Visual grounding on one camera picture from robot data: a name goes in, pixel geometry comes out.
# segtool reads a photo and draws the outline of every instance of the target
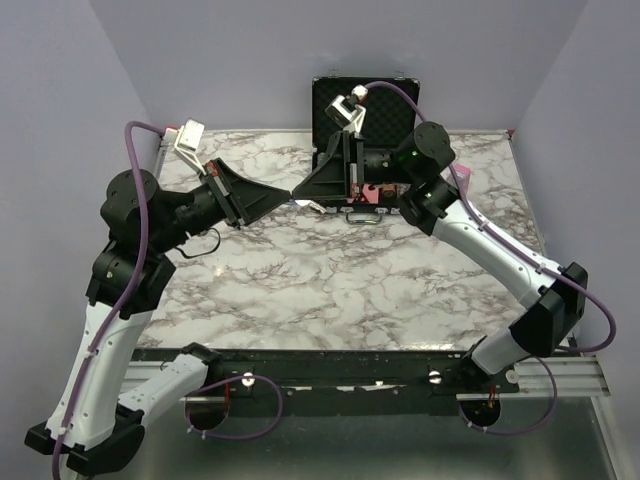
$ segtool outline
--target marble surface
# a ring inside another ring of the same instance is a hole
[[[454,135],[472,169],[469,198],[527,246],[539,244],[508,140]],[[201,161],[222,158],[239,174],[293,189],[310,171],[309,132],[205,132]],[[198,185],[168,153],[164,188]],[[343,215],[284,205],[254,225],[221,225],[218,252],[185,260],[140,346],[218,348],[467,349],[522,308],[507,290],[449,245],[400,216],[351,226]],[[184,247],[204,251],[214,234]]]

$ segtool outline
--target gray wall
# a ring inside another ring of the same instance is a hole
[[[640,472],[640,3],[591,0],[515,135],[515,153],[551,255],[591,273],[620,333],[601,354]],[[581,343],[606,320],[587,309]]]
[[[585,0],[90,0],[149,111],[210,128],[308,127],[310,84],[422,80],[451,128],[512,128]]]
[[[22,439],[71,370],[100,204],[146,112],[86,0],[3,5],[0,45],[0,476],[39,480],[49,459]],[[149,159],[155,140],[136,138]]]

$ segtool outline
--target purple cable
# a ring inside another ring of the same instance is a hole
[[[85,357],[85,359],[80,364],[78,375],[76,376],[76,380],[73,384],[73,387],[71,388],[71,394],[69,395],[67,409],[64,412],[62,422],[60,424],[61,428],[64,429],[67,429],[69,427],[69,424],[71,423],[73,410],[78,401],[78,397],[80,396],[80,391],[82,390],[84,379],[87,376],[89,365],[91,364],[91,360],[94,357],[93,354],[98,348],[98,345],[100,344],[102,337],[104,337],[105,332],[118,315],[118,312],[120,312],[120,309],[127,302],[127,300],[129,300],[131,294],[138,287],[138,280],[140,279],[140,274],[142,273],[142,268],[144,267],[144,262],[147,256],[147,246],[149,244],[149,212],[147,211],[147,202],[144,193],[144,184],[142,182],[142,173],[140,171],[140,165],[138,164],[138,157],[133,146],[133,138],[131,135],[131,131],[134,127],[157,133],[161,137],[164,135],[164,130],[137,121],[129,122],[124,127],[124,140],[127,145],[127,153],[129,154],[131,171],[133,172],[133,180],[136,186],[136,194],[138,196],[138,205],[140,206],[140,247],[138,249],[138,259],[136,260],[136,265],[133,269],[131,278],[129,279],[129,283],[127,283],[127,286],[122,292],[122,295],[120,295],[120,298],[118,298],[115,305],[113,306],[107,317],[104,319],[104,322],[102,322],[102,325],[100,325],[100,328],[96,332],[96,335],[93,338],[92,342],[89,344],[87,353],[89,353],[90,355]],[[56,439],[56,443],[53,448],[51,472],[53,474],[54,480],[61,480],[60,454],[62,453],[64,436],[64,433],[58,434],[58,438]]]
[[[540,362],[540,364],[544,367],[544,369],[549,374],[549,380],[551,380],[551,387],[553,388],[553,400],[551,401],[551,406],[549,407],[549,410],[547,410],[547,413],[545,413],[545,415],[536,423],[534,423],[533,425],[529,425],[528,427],[525,427],[525,428],[521,428],[518,430],[493,430],[493,429],[481,427],[479,425],[472,423],[471,420],[469,420],[467,416],[464,414],[464,411],[462,410],[462,406],[459,405],[458,413],[464,420],[464,423],[466,423],[469,428],[473,428],[478,432],[488,433],[489,435],[500,435],[500,436],[509,437],[512,435],[522,435],[524,433],[533,432],[534,430],[542,427],[551,419],[551,417],[553,417],[553,414],[558,408],[558,385],[556,384],[556,379],[554,378],[553,373],[549,368],[549,365],[547,365],[547,363],[544,360],[538,357],[533,357],[533,358],[535,358]]]
[[[282,400],[282,393],[280,393],[280,389],[278,388],[278,385],[276,385],[276,383],[273,380],[271,380],[270,378],[263,377],[262,375],[251,375],[251,376],[239,375],[237,377],[226,378],[226,379],[221,380],[219,382],[216,382],[214,384],[207,385],[206,387],[199,388],[198,390],[195,390],[195,391],[193,391],[191,393],[207,392],[209,390],[213,390],[214,388],[221,387],[222,385],[226,385],[228,383],[237,382],[239,380],[247,380],[247,379],[250,379],[250,378],[255,378],[257,380],[262,380],[263,382],[267,382],[271,386],[271,388],[273,388],[276,391],[276,395],[278,396],[278,412],[276,413],[276,416],[273,419],[273,422],[271,422],[267,428],[265,428],[264,430],[261,430],[261,431],[259,431],[257,433],[248,433],[246,435],[226,435],[224,433],[215,433],[215,432],[210,432],[210,431],[206,431],[206,430],[205,431],[198,430],[197,428],[195,428],[193,426],[193,423],[191,422],[191,414],[189,413],[188,410],[185,410],[185,419],[187,420],[187,423],[189,424],[189,429],[193,430],[193,431],[195,431],[195,432],[197,432],[197,433],[199,433],[201,435],[204,435],[206,437],[218,438],[218,439],[221,439],[221,440],[253,440],[254,438],[262,437],[263,435],[266,435],[271,430],[273,430],[275,428],[275,426],[278,424],[278,422],[280,421],[280,418],[282,418],[283,400]]]
[[[418,105],[416,105],[413,99],[409,95],[407,95],[400,87],[384,81],[375,81],[375,82],[367,83],[365,85],[366,89],[371,89],[375,87],[388,88],[398,93],[398,95],[400,95],[409,104],[409,106],[411,106],[411,108],[416,112],[416,114],[418,115],[418,117],[422,122],[427,121],[427,118],[425,117],[424,113],[422,113]],[[478,225],[482,225],[482,219],[478,217],[478,214],[473,210],[473,208],[469,204],[469,200],[467,199],[467,194],[465,193],[464,188],[462,188],[462,185],[460,184],[460,180],[458,179],[458,175],[456,174],[456,171],[453,165],[449,165],[449,171],[451,172],[453,181],[456,184],[458,191],[460,192],[460,200],[462,201],[462,204],[464,205],[465,210],[467,211],[469,216],[473,218],[474,222],[476,222]],[[596,305],[602,311],[602,313],[604,313],[605,317],[607,317],[607,321],[609,322],[609,335],[607,335],[607,338],[602,343],[591,346],[591,347],[579,347],[579,348],[558,347],[560,350],[564,350],[569,353],[594,353],[607,348],[609,345],[611,345],[611,343],[613,343],[613,340],[615,339],[616,334],[618,332],[618,326],[616,324],[616,320],[613,317],[613,314],[611,313],[611,311],[607,308],[607,306],[604,303],[602,303],[602,301],[599,298],[597,298],[593,293],[589,292],[587,289],[577,284],[573,280],[570,280],[567,277],[563,277],[560,274],[560,272],[556,272],[555,270],[551,270],[546,267],[543,267],[541,264],[539,264],[538,262],[530,258],[526,253],[520,251],[518,248],[511,245],[507,240],[502,238],[502,236],[498,232],[493,230],[490,226],[487,225],[483,227],[483,230],[486,231],[490,237],[492,237],[495,241],[497,241],[500,245],[502,245],[508,251],[513,253],[516,257],[518,257],[523,262],[528,263],[529,265],[534,267],[536,270],[546,275],[549,275],[555,280],[559,280],[560,282],[576,290],[578,293],[584,295],[586,298],[591,300],[591,302],[593,302],[593,304]]]

